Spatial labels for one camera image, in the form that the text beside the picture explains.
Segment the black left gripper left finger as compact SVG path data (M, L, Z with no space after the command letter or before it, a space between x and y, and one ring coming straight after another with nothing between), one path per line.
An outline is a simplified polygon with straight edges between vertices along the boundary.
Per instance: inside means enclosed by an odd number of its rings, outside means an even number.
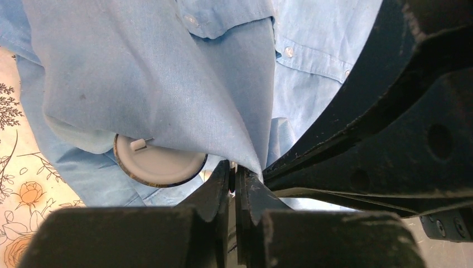
M61 209L20 267L225 267L230 163L174 207Z

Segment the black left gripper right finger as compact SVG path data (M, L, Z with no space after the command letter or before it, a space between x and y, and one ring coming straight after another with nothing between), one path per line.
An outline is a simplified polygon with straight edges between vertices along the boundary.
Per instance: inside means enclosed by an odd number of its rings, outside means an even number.
M236 249L246 267L424 267L394 213L294 210L257 175L235 173Z

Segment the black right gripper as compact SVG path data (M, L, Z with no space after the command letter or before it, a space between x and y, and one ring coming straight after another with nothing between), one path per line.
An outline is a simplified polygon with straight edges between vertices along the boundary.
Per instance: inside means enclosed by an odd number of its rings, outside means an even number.
M376 135L265 184L279 197L428 214L419 216L428 238L472 243L472 69L438 78Z

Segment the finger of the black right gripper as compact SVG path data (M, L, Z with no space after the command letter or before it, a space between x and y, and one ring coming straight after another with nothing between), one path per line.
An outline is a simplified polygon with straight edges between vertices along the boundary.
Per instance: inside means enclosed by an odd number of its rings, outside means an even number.
M471 1L383 1L354 68L266 178L331 164L352 153L414 105L444 73L472 65L461 48L472 33Z

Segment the light blue button shirt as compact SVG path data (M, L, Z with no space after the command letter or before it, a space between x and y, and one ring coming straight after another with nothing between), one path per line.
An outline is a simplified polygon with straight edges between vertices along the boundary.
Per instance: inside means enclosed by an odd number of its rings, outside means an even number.
M260 174L350 75L381 1L2 1L37 145L87 206L175 205L200 178L153 189L116 134Z

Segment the blue brooch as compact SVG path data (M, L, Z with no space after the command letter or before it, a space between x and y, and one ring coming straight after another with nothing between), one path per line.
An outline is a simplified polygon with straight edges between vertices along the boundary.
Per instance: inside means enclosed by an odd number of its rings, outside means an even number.
M113 153L118 166L133 180L154 188L179 186L203 169L207 154L153 146L153 139L115 135Z

